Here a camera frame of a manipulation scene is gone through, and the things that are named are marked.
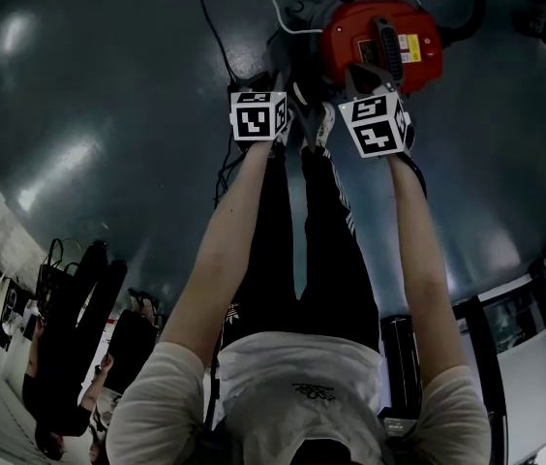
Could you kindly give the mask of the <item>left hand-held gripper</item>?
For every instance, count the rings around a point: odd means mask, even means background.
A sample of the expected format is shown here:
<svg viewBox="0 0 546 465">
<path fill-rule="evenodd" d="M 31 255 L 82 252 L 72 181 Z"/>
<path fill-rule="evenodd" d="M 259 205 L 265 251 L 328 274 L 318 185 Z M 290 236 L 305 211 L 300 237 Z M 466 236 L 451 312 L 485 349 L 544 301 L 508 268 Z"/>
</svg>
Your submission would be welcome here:
<svg viewBox="0 0 546 465">
<path fill-rule="evenodd" d="M 229 124 L 236 142 L 276 138 L 288 123 L 288 95 L 281 73 L 236 79 L 228 87 Z"/>
</svg>

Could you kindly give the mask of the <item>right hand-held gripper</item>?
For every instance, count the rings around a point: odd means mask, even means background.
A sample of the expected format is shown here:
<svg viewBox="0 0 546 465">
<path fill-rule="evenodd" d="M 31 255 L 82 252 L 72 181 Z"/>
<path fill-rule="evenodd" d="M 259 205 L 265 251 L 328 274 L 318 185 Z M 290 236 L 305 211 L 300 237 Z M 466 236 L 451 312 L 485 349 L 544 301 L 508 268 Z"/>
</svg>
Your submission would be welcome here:
<svg viewBox="0 0 546 465">
<path fill-rule="evenodd" d="M 366 96 L 362 71 L 358 63 L 347 66 L 345 91 L 351 101 L 338 105 L 359 155 L 366 159 L 410 152 L 414 127 L 396 81 L 384 69 L 366 64 L 366 78 L 373 92 Z"/>
</svg>

